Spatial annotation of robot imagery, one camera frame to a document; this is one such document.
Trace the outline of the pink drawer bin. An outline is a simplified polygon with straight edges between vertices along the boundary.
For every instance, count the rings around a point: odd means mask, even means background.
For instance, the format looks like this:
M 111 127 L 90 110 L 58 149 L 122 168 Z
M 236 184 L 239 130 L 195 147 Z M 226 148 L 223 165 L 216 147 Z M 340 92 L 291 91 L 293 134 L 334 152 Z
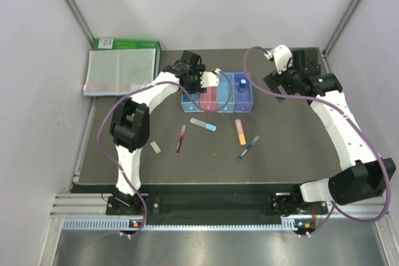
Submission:
M 205 93 L 199 96 L 199 105 L 204 112 L 215 112 L 217 109 L 217 88 L 208 87 Z

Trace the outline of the blue capped ink bottle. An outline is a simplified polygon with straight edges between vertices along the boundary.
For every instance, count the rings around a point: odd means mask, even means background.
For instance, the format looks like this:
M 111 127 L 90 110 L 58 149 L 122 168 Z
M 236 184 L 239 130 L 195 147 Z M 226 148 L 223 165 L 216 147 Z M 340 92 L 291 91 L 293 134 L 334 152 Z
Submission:
M 239 81 L 239 85 L 238 85 L 238 91 L 239 92 L 245 92 L 246 90 L 246 85 L 247 85 L 247 81 L 245 79 L 241 79 Z

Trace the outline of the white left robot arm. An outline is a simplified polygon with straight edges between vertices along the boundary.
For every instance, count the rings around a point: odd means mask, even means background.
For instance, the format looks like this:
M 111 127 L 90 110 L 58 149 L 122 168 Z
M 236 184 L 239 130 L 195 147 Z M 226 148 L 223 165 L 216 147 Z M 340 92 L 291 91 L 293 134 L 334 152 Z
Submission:
M 144 91 L 130 95 L 116 106 L 110 123 L 118 159 L 114 196 L 126 213 L 138 212 L 142 204 L 136 193 L 141 186 L 141 150 L 150 136 L 150 113 L 181 87 L 191 93 L 204 92 L 201 77 L 205 69 L 200 55 L 185 50 L 181 58 L 164 67 Z

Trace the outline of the purple drawer bin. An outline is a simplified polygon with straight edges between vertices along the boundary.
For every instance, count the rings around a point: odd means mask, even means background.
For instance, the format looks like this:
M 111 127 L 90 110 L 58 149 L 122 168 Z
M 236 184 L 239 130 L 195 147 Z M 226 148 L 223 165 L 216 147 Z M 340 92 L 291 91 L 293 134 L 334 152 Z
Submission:
M 246 77 L 244 72 L 235 72 L 234 75 L 234 89 L 235 89 L 235 113 L 250 113 L 254 105 L 252 85 Z M 245 79 L 247 81 L 245 92 L 238 91 L 239 81 Z

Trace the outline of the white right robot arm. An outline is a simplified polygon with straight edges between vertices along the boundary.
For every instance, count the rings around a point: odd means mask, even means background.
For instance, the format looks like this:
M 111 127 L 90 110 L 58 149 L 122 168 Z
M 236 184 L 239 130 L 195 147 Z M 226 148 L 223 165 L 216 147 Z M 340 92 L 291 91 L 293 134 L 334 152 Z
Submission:
M 351 204 L 386 195 L 396 166 L 367 144 L 347 105 L 343 88 L 334 74 L 323 74 L 315 48 L 290 50 L 279 45 L 264 54 L 275 69 L 264 82 L 279 100 L 304 98 L 320 118 L 339 157 L 341 171 L 331 178 L 309 181 L 292 191 L 291 206 L 303 214 L 314 202 Z

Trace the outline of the translucent mesh zipper pouch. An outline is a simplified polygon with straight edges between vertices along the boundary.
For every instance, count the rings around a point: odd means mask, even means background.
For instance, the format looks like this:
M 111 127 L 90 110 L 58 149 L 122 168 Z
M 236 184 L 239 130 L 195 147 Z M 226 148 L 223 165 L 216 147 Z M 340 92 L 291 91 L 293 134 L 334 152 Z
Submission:
M 126 95 L 151 83 L 158 66 L 156 49 L 91 51 L 83 94 L 87 97 Z

